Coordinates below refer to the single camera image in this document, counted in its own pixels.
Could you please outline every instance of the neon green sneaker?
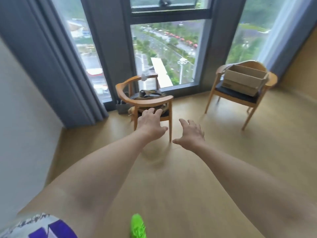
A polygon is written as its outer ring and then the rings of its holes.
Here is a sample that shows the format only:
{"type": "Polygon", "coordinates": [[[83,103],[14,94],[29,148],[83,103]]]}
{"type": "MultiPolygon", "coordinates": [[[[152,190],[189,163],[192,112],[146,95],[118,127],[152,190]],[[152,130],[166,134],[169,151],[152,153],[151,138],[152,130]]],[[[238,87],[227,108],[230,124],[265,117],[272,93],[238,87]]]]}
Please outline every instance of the neon green sneaker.
{"type": "Polygon", "coordinates": [[[131,237],[146,238],[145,225],[139,214],[134,214],[131,219],[131,237]]]}

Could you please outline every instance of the person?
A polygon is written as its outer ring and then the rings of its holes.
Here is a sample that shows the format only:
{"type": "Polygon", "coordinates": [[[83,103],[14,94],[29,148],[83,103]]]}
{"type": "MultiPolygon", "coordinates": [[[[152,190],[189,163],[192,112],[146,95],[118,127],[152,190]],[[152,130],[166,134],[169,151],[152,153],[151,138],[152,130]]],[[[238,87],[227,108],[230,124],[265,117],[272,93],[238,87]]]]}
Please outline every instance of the person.
{"type": "MultiPolygon", "coordinates": [[[[153,112],[150,108],[142,113],[135,132],[89,154],[58,176],[20,211],[24,220],[20,218],[0,237],[44,237],[47,232],[54,232],[58,238],[92,237],[137,156],[146,144],[159,139],[168,129],[160,125],[162,110],[153,112]],[[47,214],[51,221],[46,221],[47,214]],[[52,222],[48,225],[52,231],[43,230],[48,222],[52,222]],[[30,227],[23,233],[26,224],[30,227]]],[[[317,236],[317,208],[304,195],[207,144],[204,132],[194,121],[180,119],[180,124],[183,135],[173,142],[206,163],[238,208],[265,237],[317,236]]],[[[139,215],[133,216],[131,224],[132,237],[146,237],[139,215]]]]}

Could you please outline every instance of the human arm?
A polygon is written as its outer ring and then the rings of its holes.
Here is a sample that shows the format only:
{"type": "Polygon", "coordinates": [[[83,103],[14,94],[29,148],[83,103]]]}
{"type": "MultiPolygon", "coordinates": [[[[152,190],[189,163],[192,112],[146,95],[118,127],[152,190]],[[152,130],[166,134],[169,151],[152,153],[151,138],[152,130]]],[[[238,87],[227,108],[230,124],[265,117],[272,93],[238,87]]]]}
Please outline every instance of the human arm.
{"type": "Polygon", "coordinates": [[[79,238],[92,237],[141,150],[160,138],[162,110],[145,110],[135,132],[84,157],[43,189],[20,214],[47,213],[64,220],[79,238]]]}
{"type": "Polygon", "coordinates": [[[198,155],[252,224],[265,237],[315,237],[317,208],[307,197],[246,162],[206,144],[200,125],[180,120],[173,140],[198,155]]]}

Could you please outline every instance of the open cardboard box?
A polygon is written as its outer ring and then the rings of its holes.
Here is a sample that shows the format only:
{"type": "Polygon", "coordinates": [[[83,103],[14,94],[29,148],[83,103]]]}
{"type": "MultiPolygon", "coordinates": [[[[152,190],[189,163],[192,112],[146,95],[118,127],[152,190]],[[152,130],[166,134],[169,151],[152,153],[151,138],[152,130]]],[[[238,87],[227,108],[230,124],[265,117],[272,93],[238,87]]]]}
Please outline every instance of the open cardboard box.
{"type": "Polygon", "coordinates": [[[232,65],[224,72],[222,86],[249,96],[255,96],[267,81],[268,72],[232,65]]]}

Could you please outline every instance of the chair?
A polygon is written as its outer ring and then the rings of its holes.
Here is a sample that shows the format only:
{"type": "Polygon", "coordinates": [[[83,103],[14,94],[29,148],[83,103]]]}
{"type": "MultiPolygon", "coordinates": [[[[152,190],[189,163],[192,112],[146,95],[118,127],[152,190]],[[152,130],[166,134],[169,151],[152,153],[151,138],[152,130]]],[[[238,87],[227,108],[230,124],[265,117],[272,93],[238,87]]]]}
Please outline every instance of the chair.
{"type": "MultiPolygon", "coordinates": [[[[262,63],[257,62],[257,61],[250,60],[250,61],[244,61],[244,62],[240,62],[240,63],[236,63],[236,64],[244,66],[244,67],[254,68],[257,70],[267,72],[266,67],[262,63]]],[[[267,81],[267,83],[261,88],[261,90],[258,91],[258,93],[254,97],[252,97],[252,96],[248,96],[248,95],[245,95],[245,94],[242,94],[242,93],[233,91],[229,88],[225,88],[225,87],[221,86],[222,81],[220,80],[220,78],[223,75],[224,71],[227,68],[229,68],[231,65],[233,65],[233,64],[223,65],[217,69],[216,79],[215,79],[215,82],[212,86],[212,89],[211,89],[211,92],[209,95],[205,114],[208,111],[208,107],[209,107],[209,104],[210,104],[210,101],[211,101],[213,95],[219,96],[217,103],[219,102],[220,98],[225,98],[225,99],[228,99],[230,101],[248,106],[249,108],[247,110],[247,113],[249,115],[248,115],[248,118],[242,127],[242,130],[244,130],[245,127],[247,126],[247,124],[249,123],[252,115],[254,114],[257,107],[259,106],[261,100],[263,99],[263,96],[265,95],[266,91],[268,91],[271,87],[273,87],[277,83],[277,76],[274,73],[269,72],[269,76],[268,76],[269,80],[267,81]]]]}
{"type": "MultiPolygon", "coordinates": [[[[155,78],[156,88],[159,89],[159,82],[158,82],[158,75],[157,74],[149,75],[149,76],[147,76],[147,78],[155,78]]],[[[127,85],[129,85],[129,97],[131,97],[133,95],[132,82],[138,81],[138,80],[141,80],[141,77],[134,76],[134,77],[128,79],[127,81],[125,81],[123,83],[119,83],[116,85],[116,90],[117,90],[117,94],[118,94],[119,98],[121,98],[121,100],[123,100],[126,103],[129,103],[135,107],[134,113],[131,116],[131,119],[134,121],[134,130],[136,130],[137,125],[138,125],[138,117],[142,115],[138,112],[139,107],[151,108],[151,107],[156,107],[156,106],[167,103],[168,110],[165,111],[165,113],[161,115],[160,121],[167,121],[167,120],[169,121],[170,142],[171,142],[172,141],[172,101],[173,101],[174,97],[173,96],[166,96],[166,97],[161,97],[158,99],[150,99],[150,100],[130,99],[125,95],[123,89],[127,85]]]]}

